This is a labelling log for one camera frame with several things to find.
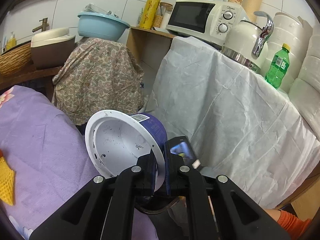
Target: cling film roll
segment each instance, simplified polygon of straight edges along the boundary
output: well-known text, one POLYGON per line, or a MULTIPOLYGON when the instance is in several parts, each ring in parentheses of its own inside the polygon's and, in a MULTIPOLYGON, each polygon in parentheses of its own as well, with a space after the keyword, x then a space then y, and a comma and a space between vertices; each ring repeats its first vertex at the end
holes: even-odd
POLYGON ((143 10, 139 27, 144 29, 151 29, 159 3, 160 3, 160 0, 147 0, 146 6, 144 7, 144 10, 143 10))

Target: wicker basket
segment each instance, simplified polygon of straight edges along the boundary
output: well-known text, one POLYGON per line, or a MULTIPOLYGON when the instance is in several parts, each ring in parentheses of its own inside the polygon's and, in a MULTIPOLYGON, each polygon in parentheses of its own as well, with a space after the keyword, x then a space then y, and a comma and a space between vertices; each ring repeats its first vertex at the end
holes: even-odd
POLYGON ((0 74, 9 76, 31 63, 31 42, 0 56, 0 74))

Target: green plastic bottle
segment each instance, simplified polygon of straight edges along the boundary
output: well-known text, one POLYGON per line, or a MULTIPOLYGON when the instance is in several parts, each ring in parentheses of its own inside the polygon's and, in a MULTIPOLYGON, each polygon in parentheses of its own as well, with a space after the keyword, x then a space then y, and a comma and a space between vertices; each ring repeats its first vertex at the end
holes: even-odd
POLYGON ((281 81, 287 73, 290 65, 289 52, 290 46, 284 43, 281 51, 278 51, 273 57, 270 69, 266 74, 265 80, 275 89, 280 87, 281 81))

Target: rice cooker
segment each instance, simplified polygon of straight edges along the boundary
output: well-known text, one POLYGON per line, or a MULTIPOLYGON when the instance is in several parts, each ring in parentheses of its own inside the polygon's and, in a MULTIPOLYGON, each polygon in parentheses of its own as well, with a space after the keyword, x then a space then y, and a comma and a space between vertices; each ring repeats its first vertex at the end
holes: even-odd
POLYGON ((63 66, 75 48, 76 36, 69 28, 37 33, 31 39, 31 58, 37 69, 63 66))

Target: orange sleeve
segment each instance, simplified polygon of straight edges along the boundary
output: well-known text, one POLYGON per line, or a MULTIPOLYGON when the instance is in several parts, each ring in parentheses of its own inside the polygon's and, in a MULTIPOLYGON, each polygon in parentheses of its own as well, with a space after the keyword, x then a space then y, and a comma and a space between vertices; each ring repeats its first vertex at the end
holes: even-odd
POLYGON ((310 223, 311 219, 307 219, 303 222, 296 216, 283 210, 281 210, 281 215, 278 220, 278 224, 289 233, 292 240, 297 240, 304 233, 310 223))

